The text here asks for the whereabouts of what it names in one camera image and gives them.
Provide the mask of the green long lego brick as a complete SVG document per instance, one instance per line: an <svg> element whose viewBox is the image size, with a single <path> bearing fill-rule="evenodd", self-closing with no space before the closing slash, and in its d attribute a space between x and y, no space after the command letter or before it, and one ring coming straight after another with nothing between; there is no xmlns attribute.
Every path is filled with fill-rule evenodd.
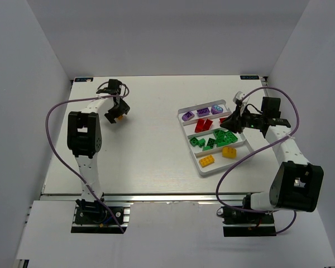
<svg viewBox="0 0 335 268"><path fill-rule="evenodd" d="M218 145L219 143L224 141L225 131L214 130L213 134L214 134L214 138L216 140L215 145Z"/></svg>

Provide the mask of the purple flower lego piece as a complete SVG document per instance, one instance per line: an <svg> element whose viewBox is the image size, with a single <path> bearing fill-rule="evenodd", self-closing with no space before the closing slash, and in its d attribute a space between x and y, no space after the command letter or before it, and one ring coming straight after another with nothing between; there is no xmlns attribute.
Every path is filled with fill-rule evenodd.
<svg viewBox="0 0 335 268"><path fill-rule="evenodd" d="M224 111L223 107L219 106L219 105L212 105L211 106L211 113L212 114L220 114Z"/></svg>

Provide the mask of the yellow tall lego brick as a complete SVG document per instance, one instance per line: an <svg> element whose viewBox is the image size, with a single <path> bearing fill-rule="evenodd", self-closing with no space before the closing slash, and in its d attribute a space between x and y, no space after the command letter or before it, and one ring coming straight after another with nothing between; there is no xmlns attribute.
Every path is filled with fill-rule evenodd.
<svg viewBox="0 0 335 268"><path fill-rule="evenodd" d="M222 156L228 159L235 159L237 157L237 150L226 146L222 149Z"/></svg>

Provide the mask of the tiny green lego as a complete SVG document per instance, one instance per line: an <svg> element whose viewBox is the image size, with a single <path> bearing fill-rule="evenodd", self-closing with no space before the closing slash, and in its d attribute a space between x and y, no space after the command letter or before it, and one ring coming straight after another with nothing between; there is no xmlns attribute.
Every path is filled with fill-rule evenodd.
<svg viewBox="0 0 335 268"><path fill-rule="evenodd" d="M214 148L216 140L213 138L209 138L207 144L203 147L203 151L211 150Z"/></svg>

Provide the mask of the green rounded lego piece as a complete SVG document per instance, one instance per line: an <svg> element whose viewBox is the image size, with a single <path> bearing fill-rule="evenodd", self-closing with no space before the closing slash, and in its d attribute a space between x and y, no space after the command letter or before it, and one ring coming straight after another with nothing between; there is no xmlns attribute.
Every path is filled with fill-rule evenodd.
<svg viewBox="0 0 335 268"><path fill-rule="evenodd" d="M200 139L198 139L198 138L196 138L196 137L192 137L192 138L189 140L189 143L190 143L193 147L198 146L198 147L202 148L202 147L205 146L206 141L205 141L204 138L200 138Z"/></svg>

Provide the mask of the green lego plate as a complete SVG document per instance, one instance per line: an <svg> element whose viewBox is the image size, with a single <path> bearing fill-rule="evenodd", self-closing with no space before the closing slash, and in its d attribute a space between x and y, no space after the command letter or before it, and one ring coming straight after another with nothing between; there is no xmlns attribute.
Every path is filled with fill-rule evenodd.
<svg viewBox="0 0 335 268"><path fill-rule="evenodd" d="M225 136L224 136L224 140L226 141L226 143L232 144L238 141L238 137L231 131L226 131L225 132Z"/></svg>

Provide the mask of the yellow long lego brick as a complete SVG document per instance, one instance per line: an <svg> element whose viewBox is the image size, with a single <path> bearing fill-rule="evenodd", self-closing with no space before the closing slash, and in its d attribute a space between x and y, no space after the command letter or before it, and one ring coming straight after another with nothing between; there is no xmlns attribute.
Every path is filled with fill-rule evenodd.
<svg viewBox="0 0 335 268"><path fill-rule="evenodd" d="M205 167L207 167L211 164L214 164L214 162L215 162L215 159L212 155L208 155L208 156L206 156L204 158L201 158L199 160L199 164L202 168L205 168Z"/></svg>

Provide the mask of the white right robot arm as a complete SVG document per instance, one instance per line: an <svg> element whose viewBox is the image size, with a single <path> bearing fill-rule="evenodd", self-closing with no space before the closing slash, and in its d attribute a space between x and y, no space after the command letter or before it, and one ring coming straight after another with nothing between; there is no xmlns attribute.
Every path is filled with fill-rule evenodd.
<svg viewBox="0 0 335 268"><path fill-rule="evenodd" d="M248 101L239 93L233 101L236 108L221 123L221 127L233 133L242 133L245 128L259 130L279 163L279 169L270 189L247 194L242 202L242 211L249 213L295 210L313 212L316 209L324 171L313 165L298 148L292 138L289 121L281 117L279 98L264 97L260 111L247 109Z"/></svg>

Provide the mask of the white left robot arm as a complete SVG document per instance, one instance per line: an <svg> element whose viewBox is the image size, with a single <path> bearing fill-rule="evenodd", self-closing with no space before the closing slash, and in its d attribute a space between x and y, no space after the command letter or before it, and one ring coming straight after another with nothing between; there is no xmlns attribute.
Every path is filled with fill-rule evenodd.
<svg viewBox="0 0 335 268"><path fill-rule="evenodd" d="M126 115L130 107L123 100L128 94L126 85L118 79L109 79L97 89L97 99L89 101L80 111L68 115L68 149L78 164L82 193L76 201L83 216L94 223L102 223L107 218L107 210L102 205L104 193L99 182L98 153L103 138L101 119L115 124Z"/></svg>

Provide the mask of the white divided tray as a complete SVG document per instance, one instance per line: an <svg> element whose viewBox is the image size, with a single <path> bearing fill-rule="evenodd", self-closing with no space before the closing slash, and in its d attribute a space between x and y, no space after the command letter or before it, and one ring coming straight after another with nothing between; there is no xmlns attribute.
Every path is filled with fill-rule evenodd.
<svg viewBox="0 0 335 268"><path fill-rule="evenodd" d="M253 152L245 135L220 127L222 120L231 113L222 99L178 110L184 137L202 176L225 171Z"/></svg>

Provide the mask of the blue label right corner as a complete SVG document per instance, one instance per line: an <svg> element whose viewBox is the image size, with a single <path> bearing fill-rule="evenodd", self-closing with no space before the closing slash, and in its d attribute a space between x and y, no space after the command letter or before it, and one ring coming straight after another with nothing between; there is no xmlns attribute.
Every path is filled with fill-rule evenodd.
<svg viewBox="0 0 335 268"><path fill-rule="evenodd" d="M260 77L258 75L240 75L241 80L259 80Z"/></svg>

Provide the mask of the blue label corner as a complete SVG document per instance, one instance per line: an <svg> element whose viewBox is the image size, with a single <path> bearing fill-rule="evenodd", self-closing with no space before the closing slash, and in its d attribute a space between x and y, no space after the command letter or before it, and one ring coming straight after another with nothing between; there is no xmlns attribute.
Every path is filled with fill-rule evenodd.
<svg viewBox="0 0 335 268"><path fill-rule="evenodd" d="M241 80L259 80L260 77L258 75L240 75Z"/></svg>
<svg viewBox="0 0 335 268"><path fill-rule="evenodd" d="M92 82L93 77L78 77L74 79L75 83L86 83L86 82Z"/></svg>

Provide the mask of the blue label left corner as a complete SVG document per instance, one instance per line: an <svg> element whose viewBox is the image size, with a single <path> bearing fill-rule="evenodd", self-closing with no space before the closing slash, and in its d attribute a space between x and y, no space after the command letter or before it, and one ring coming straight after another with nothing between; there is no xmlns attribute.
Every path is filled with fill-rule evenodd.
<svg viewBox="0 0 335 268"><path fill-rule="evenodd" d="M93 77L78 77L74 79L75 83L86 83L86 82L92 82Z"/></svg>

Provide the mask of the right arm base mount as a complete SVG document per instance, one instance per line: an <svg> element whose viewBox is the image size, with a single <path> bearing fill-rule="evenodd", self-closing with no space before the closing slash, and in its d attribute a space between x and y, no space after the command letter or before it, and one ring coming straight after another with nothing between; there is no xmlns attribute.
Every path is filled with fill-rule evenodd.
<svg viewBox="0 0 335 268"><path fill-rule="evenodd" d="M216 211L223 222L224 237L272 237L276 236L272 214L242 212L226 206Z"/></svg>

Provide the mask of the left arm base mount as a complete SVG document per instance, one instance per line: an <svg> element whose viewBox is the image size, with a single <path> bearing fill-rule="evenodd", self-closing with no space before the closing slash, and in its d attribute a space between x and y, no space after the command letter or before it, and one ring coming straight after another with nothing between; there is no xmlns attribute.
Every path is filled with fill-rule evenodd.
<svg viewBox="0 0 335 268"><path fill-rule="evenodd" d="M108 202L107 210L97 201L77 199L71 225L71 233L122 235L127 229L130 204Z"/></svg>

